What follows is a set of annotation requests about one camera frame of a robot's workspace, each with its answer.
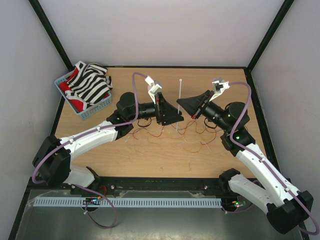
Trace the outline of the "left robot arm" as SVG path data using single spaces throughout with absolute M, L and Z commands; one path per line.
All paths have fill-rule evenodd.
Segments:
M 135 120 L 152 118 L 161 126 L 184 120 L 182 112 L 168 103 L 161 92 L 147 103 L 138 103 L 132 92 L 123 93 L 116 110 L 97 126 L 67 137 L 45 138 L 32 162 L 33 183 L 49 187 L 80 185 L 87 193 L 96 193 L 100 188 L 98 175 L 90 167 L 72 165 L 72 161 L 91 149 L 124 137 L 134 128 Z

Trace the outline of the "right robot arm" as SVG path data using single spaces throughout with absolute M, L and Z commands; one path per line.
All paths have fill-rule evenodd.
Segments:
M 260 183 L 251 182 L 232 168 L 219 176 L 219 190 L 225 195 L 234 192 L 248 199 L 281 234 L 310 218 L 315 226 L 312 235 L 318 235 L 319 224 L 311 213 L 313 196 L 307 190 L 300 191 L 272 165 L 245 127 L 250 120 L 248 105 L 251 96 L 247 96 L 245 102 L 232 102 L 221 108 L 213 103 L 221 93 L 207 90 L 201 95 L 176 101 L 193 119 L 204 116 L 221 128 L 221 142 L 225 149 L 240 160 Z

